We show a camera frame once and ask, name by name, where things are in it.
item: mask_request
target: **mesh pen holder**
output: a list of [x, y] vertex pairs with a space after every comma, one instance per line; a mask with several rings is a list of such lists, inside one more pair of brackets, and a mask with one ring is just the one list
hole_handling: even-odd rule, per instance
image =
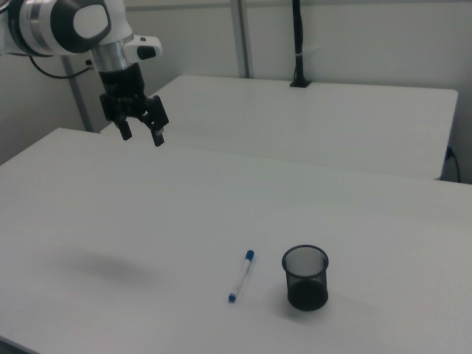
[[313, 311], [326, 303], [327, 254], [322, 249], [302, 245], [289, 249], [282, 258], [287, 276], [288, 301], [299, 310]]

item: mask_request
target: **cable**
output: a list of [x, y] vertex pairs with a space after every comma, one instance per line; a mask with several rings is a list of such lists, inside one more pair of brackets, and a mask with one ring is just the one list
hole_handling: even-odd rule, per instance
[[86, 73], [88, 70], [92, 70], [92, 68], [86, 68], [80, 72], [76, 72], [75, 74], [72, 74], [72, 75], [68, 75], [68, 76], [57, 76], [57, 75], [53, 75], [53, 74], [50, 74], [48, 72], [45, 72], [42, 68], [39, 67], [39, 65], [35, 62], [35, 60], [33, 59], [33, 57], [29, 57], [29, 59], [31, 60], [31, 63], [35, 66], [35, 68], [41, 73], [41, 74], [44, 74], [46, 75], [47, 77], [51, 77], [53, 79], [59, 79], [59, 80], [65, 80], [65, 79], [72, 79], [73, 77], [77, 77], [81, 74], [84, 74]]
[[0, 14], [4, 13], [5, 11], [8, 10], [8, 1], [0, 1]]
[[459, 162], [457, 161], [457, 156], [454, 150], [451, 151], [451, 157], [454, 157], [454, 161], [456, 162], [456, 170], [457, 170], [457, 183], [460, 183], [460, 170], [459, 170]]

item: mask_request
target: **white desk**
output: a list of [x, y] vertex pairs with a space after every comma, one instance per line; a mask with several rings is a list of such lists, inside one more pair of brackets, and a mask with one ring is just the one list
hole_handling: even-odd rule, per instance
[[452, 90], [194, 76], [157, 94], [173, 144], [424, 179], [441, 175], [457, 102]]
[[[471, 210], [468, 185], [59, 130], [0, 167], [0, 336], [41, 354], [468, 353]], [[330, 257], [313, 313], [285, 298], [301, 243]]]

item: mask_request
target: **white wall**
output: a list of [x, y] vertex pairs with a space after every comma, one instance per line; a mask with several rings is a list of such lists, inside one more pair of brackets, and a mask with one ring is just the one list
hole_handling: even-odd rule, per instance
[[[164, 55], [141, 64], [145, 93], [151, 95], [181, 74], [239, 77], [235, 36], [229, 1], [169, 1], [129, 0], [128, 5], [151, 5], [144, 10], [132, 7], [127, 17], [134, 33], [158, 37]], [[88, 57], [74, 58], [76, 69], [84, 67]], [[104, 92], [97, 75], [78, 79], [95, 131], [109, 124], [100, 105]]]
[[[261, 1], [248, 0], [247, 9], [254, 77], [291, 80], [291, 7]], [[305, 56], [308, 79], [457, 90], [451, 144], [462, 180], [472, 183], [472, 3], [311, 5], [302, 17], [305, 47], [322, 46]]]
[[[64, 75], [60, 58], [37, 62]], [[0, 56], [0, 164], [56, 128], [83, 130], [67, 80], [43, 76], [28, 58]]]

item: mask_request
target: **black stand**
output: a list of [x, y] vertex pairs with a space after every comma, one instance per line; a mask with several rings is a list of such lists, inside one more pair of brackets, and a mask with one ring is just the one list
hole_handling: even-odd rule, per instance
[[300, 0], [292, 0], [294, 9], [294, 33], [295, 33], [295, 76], [290, 87], [306, 88], [311, 81], [307, 81], [303, 75], [303, 23], [302, 13], [300, 10]]
[[100, 96], [105, 118], [115, 123], [123, 140], [133, 136], [126, 118], [134, 117], [150, 129], [155, 146], [164, 144], [162, 131], [169, 119], [159, 96], [145, 96], [139, 65], [118, 72], [100, 72], [100, 77], [106, 91]]

